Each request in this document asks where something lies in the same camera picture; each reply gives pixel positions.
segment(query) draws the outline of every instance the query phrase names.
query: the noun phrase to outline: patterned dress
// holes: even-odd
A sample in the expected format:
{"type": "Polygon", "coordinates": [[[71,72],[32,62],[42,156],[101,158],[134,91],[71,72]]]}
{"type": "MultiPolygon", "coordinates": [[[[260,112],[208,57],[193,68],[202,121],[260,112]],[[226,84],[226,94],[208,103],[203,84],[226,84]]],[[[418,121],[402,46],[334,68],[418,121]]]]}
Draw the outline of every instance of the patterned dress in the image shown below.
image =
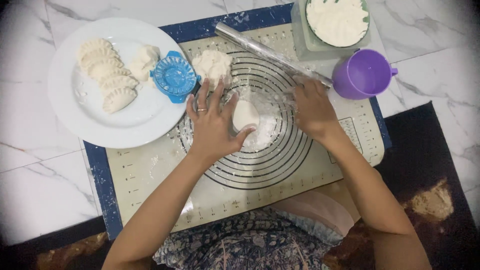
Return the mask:
{"type": "Polygon", "coordinates": [[[319,222],[266,207],[171,233],[153,259],[177,269],[327,270],[322,257],[342,239],[319,222]]]}

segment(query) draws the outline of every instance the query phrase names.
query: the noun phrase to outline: green bowl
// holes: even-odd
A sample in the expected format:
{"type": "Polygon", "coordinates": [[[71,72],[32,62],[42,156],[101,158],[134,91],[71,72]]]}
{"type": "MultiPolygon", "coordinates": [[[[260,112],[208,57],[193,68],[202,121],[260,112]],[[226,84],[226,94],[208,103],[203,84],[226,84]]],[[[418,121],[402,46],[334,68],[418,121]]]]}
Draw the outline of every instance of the green bowl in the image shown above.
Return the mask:
{"type": "Polygon", "coordinates": [[[312,2],[312,0],[307,0],[307,4],[305,5],[305,19],[307,20],[307,24],[308,24],[308,28],[310,28],[310,30],[312,31],[312,33],[319,39],[321,40],[323,43],[325,44],[328,44],[332,47],[336,47],[336,48],[348,48],[348,47],[351,47],[351,46],[355,46],[357,45],[360,41],[363,40],[363,38],[367,35],[367,32],[368,32],[368,29],[370,28],[370,12],[368,11],[368,8],[367,8],[367,1],[366,0],[360,0],[361,1],[361,8],[368,12],[368,16],[363,18],[363,21],[368,23],[368,26],[367,26],[367,31],[365,31],[365,33],[363,34],[363,37],[361,37],[361,39],[358,40],[357,43],[355,44],[352,44],[350,46],[344,46],[344,47],[339,47],[339,46],[335,46],[335,45],[332,45],[332,44],[329,44],[328,42],[325,42],[324,40],[322,40],[319,36],[317,36],[317,34],[315,33],[315,31],[313,30],[313,27],[310,25],[310,22],[308,21],[308,15],[307,15],[307,6],[308,4],[310,4],[312,2]]]}

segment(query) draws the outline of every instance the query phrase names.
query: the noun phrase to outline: purple cup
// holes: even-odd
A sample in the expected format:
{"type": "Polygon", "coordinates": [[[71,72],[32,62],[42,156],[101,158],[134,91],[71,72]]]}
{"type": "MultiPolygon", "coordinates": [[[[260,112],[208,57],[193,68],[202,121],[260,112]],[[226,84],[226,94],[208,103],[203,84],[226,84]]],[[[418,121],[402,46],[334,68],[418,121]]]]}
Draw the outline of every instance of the purple cup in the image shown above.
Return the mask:
{"type": "Polygon", "coordinates": [[[335,69],[333,87],[343,98],[371,98],[385,91],[397,74],[381,53],[360,49],[335,69]]]}

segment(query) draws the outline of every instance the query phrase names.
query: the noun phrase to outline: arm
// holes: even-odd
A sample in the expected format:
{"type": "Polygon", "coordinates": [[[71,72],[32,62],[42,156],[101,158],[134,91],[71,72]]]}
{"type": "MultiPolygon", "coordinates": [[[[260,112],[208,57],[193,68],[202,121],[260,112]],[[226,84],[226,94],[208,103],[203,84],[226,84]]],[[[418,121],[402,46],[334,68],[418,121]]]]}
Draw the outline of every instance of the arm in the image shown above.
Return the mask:
{"type": "Polygon", "coordinates": [[[343,131],[323,85],[313,80],[304,85],[295,90],[296,124],[337,160],[353,201],[371,228],[377,269],[431,269],[403,208],[343,131]]]}
{"type": "MultiPolygon", "coordinates": [[[[207,108],[208,79],[199,90],[198,107],[207,108]]],[[[223,83],[219,83],[208,110],[193,110],[191,95],[187,113],[195,131],[192,147],[180,164],[148,196],[113,243],[103,265],[107,269],[148,269],[150,257],[162,246],[177,222],[188,196],[202,174],[218,159],[237,152],[253,128],[231,137],[227,128],[238,100],[234,95],[220,111],[223,83]]]]}

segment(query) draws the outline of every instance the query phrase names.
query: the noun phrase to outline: stainless steel rolling pin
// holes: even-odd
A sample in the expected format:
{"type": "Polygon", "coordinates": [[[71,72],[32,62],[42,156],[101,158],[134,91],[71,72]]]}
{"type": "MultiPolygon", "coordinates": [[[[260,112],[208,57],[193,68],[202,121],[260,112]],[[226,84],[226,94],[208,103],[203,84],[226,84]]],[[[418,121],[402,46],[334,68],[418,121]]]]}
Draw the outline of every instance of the stainless steel rolling pin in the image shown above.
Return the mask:
{"type": "Polygon", "coordinates": [[[295,75],[303,75],[306,77],[317,79],[327,87],[333,86],[333,81],[331,79],[315,71],[312,71],[303,67],[302,65],[300,65],[299,62],[294,61],[286,57],[285,55],[272,50],[271,48],[254,40],[251,37],[247,37],[246,35],[225,25],[224,23],[218,23],[216,25],[215,34],[219,35],[220,37],[223,37],[228,41],[233,42],[234,44],[246,49],[247,51],[267,61],[280,65],[280,67],[287,73],[295,74],[295,75]]]}

